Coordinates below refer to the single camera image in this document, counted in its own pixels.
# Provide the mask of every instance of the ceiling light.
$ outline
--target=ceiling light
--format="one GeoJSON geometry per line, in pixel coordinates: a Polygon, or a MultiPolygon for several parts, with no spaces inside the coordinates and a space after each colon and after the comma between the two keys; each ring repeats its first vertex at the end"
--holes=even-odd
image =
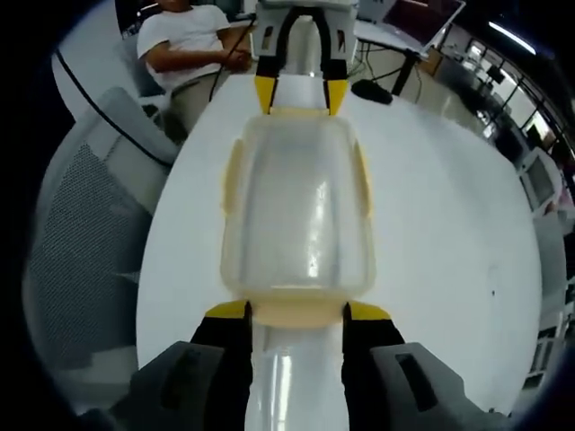
{"type": "Polygon", "coordinates": [[[518,45],[520,45],[521,47],[523,47],[524,49],[526,49],[527,51],[529,51],[531,54],[535,55],[535,48],[533,48],[531,45],[529,45],[527,42],[525,42],[524,40],[522,40],[521,38],[519,38],[519,36],[516,36],[515,34],[513,34],[511,31],[504,29],[503,27],[499,26],[498,24],[496,24],[495,22],[490,22],[489,26],[492,29],[497,30],[499,33],[504,34],[505,36],[507,36],[508,38],[510,38],[511,40],[513,40],[515,43],[517,43],[518,45]]]}

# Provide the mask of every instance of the monitor screen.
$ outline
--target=monitor screen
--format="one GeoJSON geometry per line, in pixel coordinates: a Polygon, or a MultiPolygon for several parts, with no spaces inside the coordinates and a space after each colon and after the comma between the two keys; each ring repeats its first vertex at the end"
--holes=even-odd
{"type": "Polygon", "coordinates": [[[460,0],[397,0],[384,24],[393,25],[426,46],[462,4],[460,0]]]}
{"type": "Polygon", "coordinates": [[[543,162],[539,158],[535,159],[533,164],[527,169],[526,175],[535,193],[535,202],[531,203],[531,209],[539,208],[553,195],[553,183],[551,182],[551,178],[549,178],[549,174],[543,162]]]}

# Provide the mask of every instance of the computer mouse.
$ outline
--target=computer mouse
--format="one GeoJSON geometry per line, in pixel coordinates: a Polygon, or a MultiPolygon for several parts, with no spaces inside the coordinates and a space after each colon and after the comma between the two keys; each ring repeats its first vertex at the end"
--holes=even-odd
{"type": "Polygon", "coordinates": [[[378,103],[383,103],[384,105],[389,105],[394,99],[390,92],[385,88],[380,87],[378,83],[369,79],[362,79],[354,83],[351,86],[351,92],[361,99],[376,101],[378,103]]]}

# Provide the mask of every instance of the round white table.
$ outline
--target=round white table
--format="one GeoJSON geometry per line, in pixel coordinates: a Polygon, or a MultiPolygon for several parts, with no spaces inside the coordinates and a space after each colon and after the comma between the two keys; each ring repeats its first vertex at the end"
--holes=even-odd
{"type": "MultiPolygon", "coordinates": [[[[284,76],[276,104],[322,107],[322,80],[284,76]]],[[[223,176],[235,139],[260,114],[253,76],[230,77],[183,145],[148,235],[137,302],[142,367],[190,340],[230,301],[220,276],[223,176]]],[[[541,271],[531,212],[513,166],[478,136],[399,98],[349,93],[371,179],[374,287],[358,298],[391,313],[463,379],[482,409],[512,409],[533,352],[541,271]]]]}

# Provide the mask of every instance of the man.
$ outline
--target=man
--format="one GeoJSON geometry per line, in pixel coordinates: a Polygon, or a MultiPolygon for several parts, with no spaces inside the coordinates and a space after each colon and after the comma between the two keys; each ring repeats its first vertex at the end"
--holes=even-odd
{"type": "MultiPolygon", "coordinates": [[[[211,4],[157,0],[163,11],[148,18],[137,37],[138,57],[154,79],[172,94],[171,111],[188,132],[208,104],[216,73],[223,65],[245,71],[251,57],[245,40],[231,53],[242,29],[230,28],[224,13],[211,4]]],[[[226,79],[222,74],[218,86],[226,79]]]]}

